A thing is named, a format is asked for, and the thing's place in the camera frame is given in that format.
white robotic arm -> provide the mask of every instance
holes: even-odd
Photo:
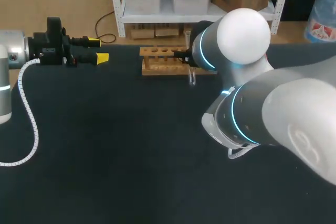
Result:
[[[0,124],[12,116],[7,50],[0,45]]]
[[[217,70],[223,92],[203,115],[217,142],[245,148],[283,145],[317,174],[336,185],[336,57],[274,70],[265,55],[267,22],[256,11],[237,9],[193,42],[192,57]]]

robotic arm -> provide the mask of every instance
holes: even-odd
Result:
[[[82,46],[85,53],[76,55],[72,46]],[[28,113],[34,131],[34,145],[30,153],[23,159],[12,162],[0,162],[0,166],[17,166],[27,162],[36,152],[39,135],[34,116],[27,102],[23,89],[24,71],[32,64],[61,65],[76,67],[78,63],[98,65],[109,60],[109,54],[90,51],[88,47],[100,47],[100,40],[88,37],[72,38],[66,35],[59,18],[49,17],[47,31],[34,33],[33,37],[25,37],[23,32],[16,30],[0,30],[0,124],[7,122],[12,115],[11,87],[8,69],[20,69],[18,89]]]
[[[283,145],[336,185],[336,57],[274,70],[265,55],[269,44],[267,22],[244,8],[195,38],[189,61],[223,80],[202,125],[230,158],[260,144]]]

shelf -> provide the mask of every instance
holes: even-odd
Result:
[[[202,20],[215,22],[222,18],[227,12],[210,3],[208,13],[205,15],[179,15],[174,13],[172,0],[161,0],[161,13],[159,14],[131,14],[128,11],[127,3],[121,20],[124,23],[196,23]],[[260,13],[266,20],[273,20],[275,8],[270,1],[268,7]]]

white metal shelf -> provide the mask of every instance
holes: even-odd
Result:
[[[285,0],[277,0],[275,7],[270,1],[268,7],[260,11],[266,20],[272,21],[272,34],[277,33],[284,5]],[[201,20],[214,22],[226,14],[225,11],[210,3],[208,13],[205,15],[178,15],[174,13],[172,0],[161,0],[161,12],[150,15],[130,13],[127,9],[127,3],[121,2],[121,0],[113,0],[113,6],[116,13],[119,37],[125,37],[124,24],[127,23],[195,23]]]
[[[273,20],[275,8],[272,2],[260,13],[266,20]],[[205,15],[179,15],[174,13],[173,0],[161,0],[159,14],[137,15],[128,11],[127,3],[121,16],[124,23],[195,23],[202,20],[215,22],[226,15],[226,12],[210,3],[208,13]]]

blue led ring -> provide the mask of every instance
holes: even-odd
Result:
[[[205,31],[206,31],[207,29],[208,29],[208,27],[204,30],[204,32],[203,32],[202,35],[201,35],[201,39],[199,40],[199,43],[200,43],[200,52],[201,52],[201,55],[202,55],[204,61],[205,61],[210,67],[215,68],[214,66],[212,66],[212,65],[210,64],[210,62],[208,62],[208,61],[205,59],[205,57],[204,57],[204,55],[203,55],[203,50],[202,50],[202,38],[203,38],[203,35],[204,35],[204,33],[205,33]]]
[[[235,93],[235,95],[233,96],[233,100],[232,100],[232,105],[231,105],[231,115],[232,115],[232,120],[233,120],[233,123],[234,125],[236,126],[238,132],[244,137],[246,138],[247,140],[249,140],[250,142],[254,143],[254,144],[259,144],[257,142],[254,142],[253,140],[249,139],[241,130],[240,128],[238,127],[237,123],[236,123],[236,120],[235,120],[235,116],[233,114],[233,105],[234,105],[234,102],[235,102],[235,99],[236,99],[236,95],[238,94],[239,90],[242,88],[242,86],[239,87],[239,89],[237,90],[237,92]]]

